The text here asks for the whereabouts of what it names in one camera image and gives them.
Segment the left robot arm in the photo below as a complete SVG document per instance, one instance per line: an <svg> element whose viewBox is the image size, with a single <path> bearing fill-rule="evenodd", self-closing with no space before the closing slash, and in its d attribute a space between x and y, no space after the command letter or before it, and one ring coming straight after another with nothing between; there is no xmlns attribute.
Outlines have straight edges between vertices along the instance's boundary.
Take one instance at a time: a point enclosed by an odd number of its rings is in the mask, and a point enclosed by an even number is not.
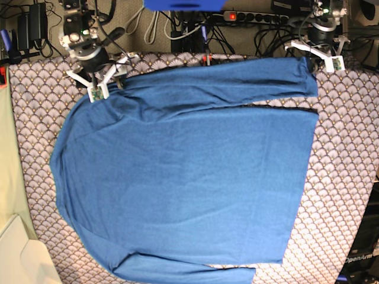
<svg viewBox="0 0 379 284"><path fill-rule="evenodd" d="M338 26L347 14L344 1L311 1L310 13L303 19L291 19L288 23L296 27L297 39L284 44L284 49L308 52L320 59L328 73L345 70L342 55L344 45L351 41L347 36L337 35Z"/></svg>

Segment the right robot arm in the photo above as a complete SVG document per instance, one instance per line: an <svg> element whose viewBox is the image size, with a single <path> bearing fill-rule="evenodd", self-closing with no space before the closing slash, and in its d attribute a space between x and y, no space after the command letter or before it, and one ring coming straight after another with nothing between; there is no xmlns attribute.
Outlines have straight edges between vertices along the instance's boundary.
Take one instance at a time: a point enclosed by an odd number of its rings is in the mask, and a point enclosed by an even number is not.
<svg viewBox="0 0 379 284"><path fill-rule="evenodd" d="M107 33L104 26L115 15L116 1L111 1L109 13L100 12L98 2L90 8L88 1L60 1L63 7L63 27L59 43L75 59L77 65L66 74L87 90L90 102L108 99L108 84L114 80L122 88L127 75L127 66L136 53L126 52L116 40L125 34L125 29L116 27Z"/></svg>

